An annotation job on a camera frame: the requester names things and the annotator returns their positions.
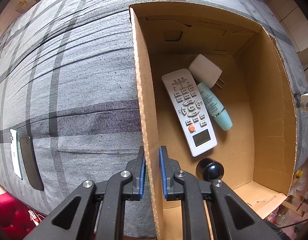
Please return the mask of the dark blue round ball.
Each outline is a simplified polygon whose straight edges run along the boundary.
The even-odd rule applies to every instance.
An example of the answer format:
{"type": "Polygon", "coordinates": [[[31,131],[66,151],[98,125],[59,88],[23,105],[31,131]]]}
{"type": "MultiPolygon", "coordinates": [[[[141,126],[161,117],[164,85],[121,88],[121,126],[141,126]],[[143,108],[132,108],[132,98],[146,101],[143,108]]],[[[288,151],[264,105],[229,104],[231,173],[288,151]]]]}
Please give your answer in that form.
{"type": "Polygon", "coordinates": [[[212,161],[205,165],[202,178],[204,181],[214,181],[216,179],[221,180],[224,176],[224,167],[217,161],[212,161]]]}

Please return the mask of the teal cosmetic bottle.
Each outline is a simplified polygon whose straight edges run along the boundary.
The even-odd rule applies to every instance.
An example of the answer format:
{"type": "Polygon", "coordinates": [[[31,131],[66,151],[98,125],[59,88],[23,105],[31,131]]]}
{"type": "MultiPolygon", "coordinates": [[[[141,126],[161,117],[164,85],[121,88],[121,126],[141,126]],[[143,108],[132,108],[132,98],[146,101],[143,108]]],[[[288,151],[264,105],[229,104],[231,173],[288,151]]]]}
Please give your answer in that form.
{"type": "Polygon", "coordinates": [[[224,131],[228,131],[230,128],[232,128],[232,121],[230,116],[228,115],[228,112],[217,98],[217,96],[215,96],[215,94],[207,87],[204,82],[199,83],[197,87],[207,112],[215,120],[219,127],[224,131]]]}

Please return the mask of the white remote control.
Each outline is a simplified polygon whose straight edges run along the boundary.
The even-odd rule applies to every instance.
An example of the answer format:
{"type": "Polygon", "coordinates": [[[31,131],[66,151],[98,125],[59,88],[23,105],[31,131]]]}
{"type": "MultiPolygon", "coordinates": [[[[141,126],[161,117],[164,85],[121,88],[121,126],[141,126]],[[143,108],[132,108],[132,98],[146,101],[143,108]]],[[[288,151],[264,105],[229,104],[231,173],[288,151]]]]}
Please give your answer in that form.
{"type": "Polygon", "coordinates": [[[209,114],[190,71],[176,70],[161,79],[177,112],[191,155],[197,157],[217,146],[209,114]]]}

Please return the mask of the brown cardboard box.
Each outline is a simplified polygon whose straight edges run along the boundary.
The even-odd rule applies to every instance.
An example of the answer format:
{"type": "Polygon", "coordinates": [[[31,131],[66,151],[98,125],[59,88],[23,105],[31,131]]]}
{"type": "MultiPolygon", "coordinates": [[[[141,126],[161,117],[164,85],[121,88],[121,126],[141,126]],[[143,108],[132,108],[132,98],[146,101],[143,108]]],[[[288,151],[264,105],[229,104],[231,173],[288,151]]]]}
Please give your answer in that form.
{"type": "Polygon", "coordinates": [[[237,13],[188,2],[130,6],[138,101],[152,210],[159,239],[182,239],[180,202],[162,196],[159,147],[194,173],[193,157],[167,91],[164,74],[189,67],[198,54],[222,70],[213,88],[233,126],[213,129],[224,182],[261,218],[286,198],[296,162],[296,113],[287,68],[275,38],[237,13]]]}

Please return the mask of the white power adapter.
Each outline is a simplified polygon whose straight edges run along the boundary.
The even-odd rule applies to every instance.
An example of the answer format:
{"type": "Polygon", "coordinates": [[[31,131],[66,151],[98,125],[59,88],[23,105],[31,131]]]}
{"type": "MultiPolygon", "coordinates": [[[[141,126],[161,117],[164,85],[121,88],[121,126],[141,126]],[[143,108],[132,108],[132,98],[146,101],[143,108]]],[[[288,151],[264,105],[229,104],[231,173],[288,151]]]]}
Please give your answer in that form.
{"type": "Polygon", "coordinates": [[[218,83],[221,82],[224,84],[224,81],[220,78],[222,74],[221,68],[204,55],[198,54],[189,65],[188,70],[196,81],[204,82],[208,88],[212,88],[216,85],[218,88],[222,89],[222,86],[218,83]]]}

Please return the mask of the black smartphone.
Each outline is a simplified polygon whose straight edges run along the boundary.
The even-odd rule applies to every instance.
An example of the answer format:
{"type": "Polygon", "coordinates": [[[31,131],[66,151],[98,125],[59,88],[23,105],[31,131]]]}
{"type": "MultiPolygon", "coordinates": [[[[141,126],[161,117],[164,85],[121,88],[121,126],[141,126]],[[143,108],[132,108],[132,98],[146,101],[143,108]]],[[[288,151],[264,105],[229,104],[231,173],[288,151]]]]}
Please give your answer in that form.
{"type": "Polygon", "coordinates": [[[19,143],[25,172],[31,187],[39,191],[44,191],[44,185],[37,166],[33,141],[31,137],[21,137],[19,139],[19,143]]]}

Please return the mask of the red tufted furniture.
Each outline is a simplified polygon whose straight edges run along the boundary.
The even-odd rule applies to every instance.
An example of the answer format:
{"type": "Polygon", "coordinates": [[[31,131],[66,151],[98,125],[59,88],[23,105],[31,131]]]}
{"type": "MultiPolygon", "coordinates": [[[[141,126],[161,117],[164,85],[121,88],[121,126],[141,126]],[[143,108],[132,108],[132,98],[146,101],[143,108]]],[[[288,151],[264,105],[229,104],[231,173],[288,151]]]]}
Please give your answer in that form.
{"type": "Polygon", "coordinates": [[[24,239],[45,217],[0,185],[0,229],[9,239],[24,239]]]}

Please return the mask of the grey plaid bed sheet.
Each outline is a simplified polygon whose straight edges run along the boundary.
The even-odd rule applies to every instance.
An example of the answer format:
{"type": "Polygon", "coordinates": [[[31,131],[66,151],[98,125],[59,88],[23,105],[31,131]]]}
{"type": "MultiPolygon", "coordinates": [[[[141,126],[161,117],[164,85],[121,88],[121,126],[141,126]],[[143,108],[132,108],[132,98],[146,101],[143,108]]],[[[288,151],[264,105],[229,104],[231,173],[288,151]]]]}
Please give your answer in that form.
{"type": "MultiPolygon", "coordinates": [[[[262,0],[41,0],[0,38],[0,184],[49,214],[84,180],[122,170],[143,146],[130,6],[188,2],[257,22],[275,38],[296,113],[294,171],[308,157],[308,91],[294,47],[262,0]],[[23,179],[15,175],[10,129],[17,131],[23,179]],[[19,139],[31,137],[44,191],[31,187],[19,139]]],[[[124,234],[157,237],[149,174],[144,198],[126,207],[124,234]]]]}

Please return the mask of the white smartphone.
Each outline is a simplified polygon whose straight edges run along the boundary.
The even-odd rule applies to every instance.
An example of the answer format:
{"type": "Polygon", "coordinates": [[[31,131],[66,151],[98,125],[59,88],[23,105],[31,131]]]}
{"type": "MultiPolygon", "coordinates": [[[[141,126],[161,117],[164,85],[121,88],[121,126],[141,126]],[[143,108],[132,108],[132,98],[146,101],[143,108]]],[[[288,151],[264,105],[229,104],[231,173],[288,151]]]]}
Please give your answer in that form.
{"type": "Polygon", "coordinates": [[[18,142],[17,142],[17,131],[15,129],[10,129],[10,149],[11,149],[11,159],[14,169],[14,173],[19,179],[23,179],[21,166],[19,162],[18,153],[18,142]]]}

